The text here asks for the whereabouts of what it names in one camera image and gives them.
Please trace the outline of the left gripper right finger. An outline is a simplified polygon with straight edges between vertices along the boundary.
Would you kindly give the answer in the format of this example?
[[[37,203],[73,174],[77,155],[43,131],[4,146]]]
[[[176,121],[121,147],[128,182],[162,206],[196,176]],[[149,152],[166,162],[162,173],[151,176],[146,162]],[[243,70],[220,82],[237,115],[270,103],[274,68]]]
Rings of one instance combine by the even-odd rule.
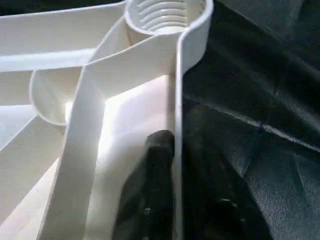
[[[218,148],[182,147],[186,240],[271,240],[270,228],[245,180]]]

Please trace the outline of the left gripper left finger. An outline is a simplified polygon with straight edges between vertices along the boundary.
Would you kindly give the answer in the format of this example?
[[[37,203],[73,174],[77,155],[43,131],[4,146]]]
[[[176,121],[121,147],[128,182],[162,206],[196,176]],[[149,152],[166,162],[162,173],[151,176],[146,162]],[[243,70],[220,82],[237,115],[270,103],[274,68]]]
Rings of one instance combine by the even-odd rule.
[[[159,130],[147,137],[139,163],[123,185],[112,239],[172,239],[174,154],[171,131]]]

